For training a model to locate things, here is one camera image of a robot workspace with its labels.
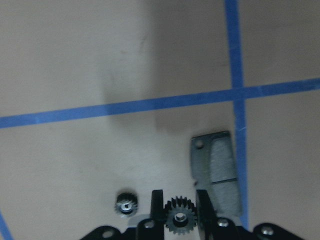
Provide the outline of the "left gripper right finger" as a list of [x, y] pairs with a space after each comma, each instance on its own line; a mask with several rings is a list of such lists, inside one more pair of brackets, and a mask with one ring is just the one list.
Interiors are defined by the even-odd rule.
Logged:
[[235, 223], [228, 217], [216, 214], [206, 190], [196, 191], [197, 225], [201, 240], [239, 240]]

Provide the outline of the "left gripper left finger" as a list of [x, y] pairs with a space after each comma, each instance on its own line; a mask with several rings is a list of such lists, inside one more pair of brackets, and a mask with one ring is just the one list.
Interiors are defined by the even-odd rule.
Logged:
[[137, 240], [164, 240], [165, 239], [165, 210], [164, 194], [162, 189], [151, 193], [150, 214], [140, 221], [136, 227]]

